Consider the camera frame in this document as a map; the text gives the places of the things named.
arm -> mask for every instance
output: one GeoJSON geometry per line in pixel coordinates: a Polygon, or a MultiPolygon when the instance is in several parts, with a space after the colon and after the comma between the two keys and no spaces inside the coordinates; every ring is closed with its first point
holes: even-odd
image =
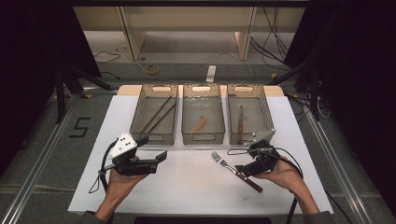
{"type": "Polygon", "coordinates": [[[320,213],[309,188],[291,165],[278,161],[273,171],[264,172],[254,177],[270,180],[281,188],[288,189],[297,199],[303,211],[305,223],[328,223],[324,219],[328,219],[330,223],[333,223],[330,213],[320,213]]]}
{"type": "Polygon", "coordinates": [[[80,223],[106,223],[134,186],[144,178],[146,175],[119,175],[114,169],[111,169],[106,197],[94,215],[96,218],[85,213],[80,223]]]}

hand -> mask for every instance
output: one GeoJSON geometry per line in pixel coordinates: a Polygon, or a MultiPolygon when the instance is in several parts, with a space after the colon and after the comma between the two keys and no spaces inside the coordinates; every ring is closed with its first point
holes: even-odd
{"type": "Polygon", "coordinates": [[[147,175],[126,176],[119,175],[117,171],[111,169],[108,181],[106,197],[99,206],[95,216],[103,221],[108,221],[117,207],[129,195],[134,186],[147,175]]]}
{"type": "Polygon", "coordinates": [[[296,197],[304,215],[320,212],[311,192],[299,173],[293,166],[284,161],[279,160],[273,171],[254,175],[254,177],[270,180],[281,188],[288,189],[296,197]]]}

fork handle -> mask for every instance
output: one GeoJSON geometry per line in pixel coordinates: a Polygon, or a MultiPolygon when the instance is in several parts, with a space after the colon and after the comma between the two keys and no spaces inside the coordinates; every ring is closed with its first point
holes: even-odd
{"type": "Polygon", "coordinates": [[[255,190],[257,190],[259,193],[262,192],[262,187],[258,186],[256,183],[251,181],[249,178],[245,177],[242,173],[236,172],[235,175],[238,176],[241,180],[245,181],[245,183],[249,184],[255,190]]]}

fork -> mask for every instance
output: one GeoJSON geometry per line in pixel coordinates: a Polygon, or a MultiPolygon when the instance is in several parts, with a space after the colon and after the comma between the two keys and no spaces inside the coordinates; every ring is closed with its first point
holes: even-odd
{"type": "Polygon", "coordinates": [[[217,164],[229,169],[231,172],[233,172],[236,176],[238,176],[241,180],[245,181],[245,183],[249,184],[255,190],[257,190],[258,192],[262,192],[262,187],[258,186],[256,183],[247,178],[244,174],[229,166],[228,163],[224,159],[222,159],[216,151],[212,152],[212,158],[216,161],[217,164]]]}

white tabletop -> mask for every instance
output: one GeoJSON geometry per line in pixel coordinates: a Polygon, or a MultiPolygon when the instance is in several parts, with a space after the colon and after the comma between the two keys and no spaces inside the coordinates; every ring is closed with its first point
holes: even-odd
{"type": "MultiPolygon", "coordinates": [[[[69,212],[95,211],[105,197],[102,186],[90,194],[107,147],[132,123],[138,96],[114,96],[97,136],[92,154],[78,183],[69,212]]],[[[223,110],[226,108],[223,98],[223,110]]],[[[332,211],[286,97],[267,97],[276,134],[274,147],[285,148],[300,163],[304,181],[321,211],[332,211]]],[[[168,150],[167,159],[159,164],[157,174],[140,182],[118,207],[117,213],[134,216],[192,217],[268,217],[286,215],[293,196],[267,181],[250,177],[263,188],[259,193],[229,170],[217,165],[210,154],[217,151],[231,166],[246,165],[249,155],[229,156],[228,129],[222,145],[185,146],[181,137],[181,109],[178,104],[176,143],[173,146],[143,146],[137,150],[141,159],[153,159],[160,150],[168,150]]],[[[295,214],[301,214],[297,206],[295,214]]]]}

